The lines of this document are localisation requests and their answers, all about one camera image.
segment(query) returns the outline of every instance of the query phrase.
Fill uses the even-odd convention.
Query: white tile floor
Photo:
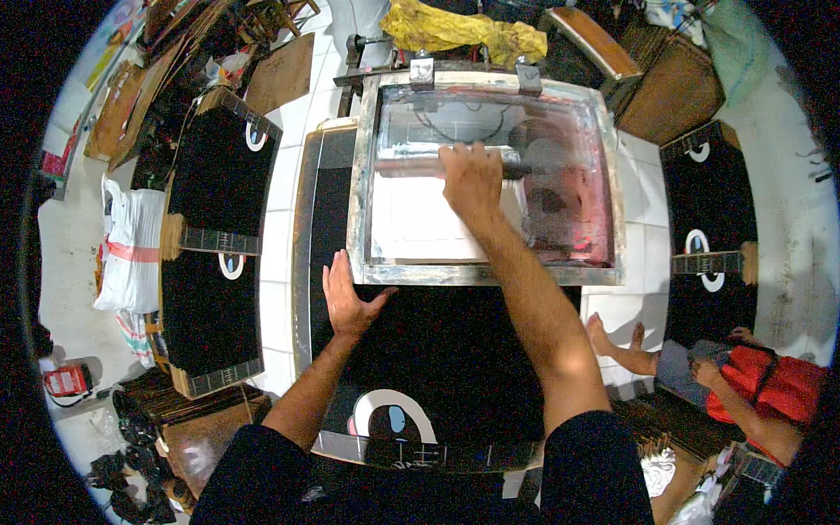
[[[304,10],[302,16],[310,13]],[[265,216],[263,262],[260,270],[260,324],[265,372],[254,383],[282,395],[294,381],[291,341],[291,229],[295,191],[300,171],[302,142],[319,123],[334,118],[341,91],[333,78],[344,71],[344,62],[333,45],[332,14],[323,8],[311,16],[302,32],[314,32],[312,74],[307,95],[268,114],[283,128]],[[291,38],[282,34],[282,40]],[[354,111],[359,101],[354,102]],[[669,230],[664,178],[659,148],[619,133],[618,175],[622,184],[627,220],[627,279],[624,286],[584,286],[581,317],[599,312],[616,344],[627,346],[633,325],[645,323],[645,348],[659,349],[668,304]],[[600,359],[604,382],[627,386],[638,377],[615,361]],[[619,389],[626,397],[632,389]]]

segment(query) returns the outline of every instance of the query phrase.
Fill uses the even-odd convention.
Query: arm
[[[796,427],[775,417],[760,417],[747,400],[729,386],[711,361],[696,361],[692,372],[698,383],[715,392],[729,416],[748,438],[764,447],[784,466],[790,465],[802,443],[802,435]]]
[[[280,522],[302,495],[306,454],[321,428],[344,362],[396,288],[372,302],[353,289],[347,252],[323,268],[323,290],[335,335],[262,425],[245,425],[234,436],[204,487],[190,523]]]
[[[396,288],[387,288],[373,301],[362,302],[353,289],[350,262],[342,249],[335,253],[332,271],[323,267],[323,292],[335,335],[263,421],[264,426],[274,428],[304,452],[309,452],[315,443],[350,350]]]
[[[439,151],[444,197],[490,259],[508,312],[543,387],[546,436],[590,410],[610,410],[601,372],[575,307],[499,209],[501,156],[481,143]]]

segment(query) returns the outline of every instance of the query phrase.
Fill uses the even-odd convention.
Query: bare foot
[[[589,336],[589,342],[592,349],[598,355],[612,355],[614,345],[604,332],[604,323],[601,321],[601,316],[597,312],[593,313],[589,320],[586,321],[586,335]]]
[[[630,342],[630,350],[641,350],[642,341],[644,341],[644,325],[636,323],[633,328],[633,341]]]

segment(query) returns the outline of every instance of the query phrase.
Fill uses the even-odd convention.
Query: leg
[[[598,355],[605,355],[615,359],[619,365],[638,375],[656,375],[656,365],[659,361],[659,352],[645,352],[642,350],[644,339],[644,325],[636,323],[633,330],[633,341],[629,349],[623,349],[610,341],[604,332],[604,323],[601,317],[595,313],[586,322],[586,333],[592,349]]]

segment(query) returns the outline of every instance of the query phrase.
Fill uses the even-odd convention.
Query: screen printing press
[[[403,70],[363,83],[360,115],[322,123],[303,147],[291,251],[296,377],[333,335],[321,275],[336,250],[347,249],[363,301],[386,286],[400,292],[350,356],[312,451],[388,469],[540,466],[537,376],[485,255],[441,195],[437,150],[477,140],[500,150],[503,212],[580,308],[580,286],[623,283],[616,135],[603,98],[522,71],[436,71],[418,82]]]

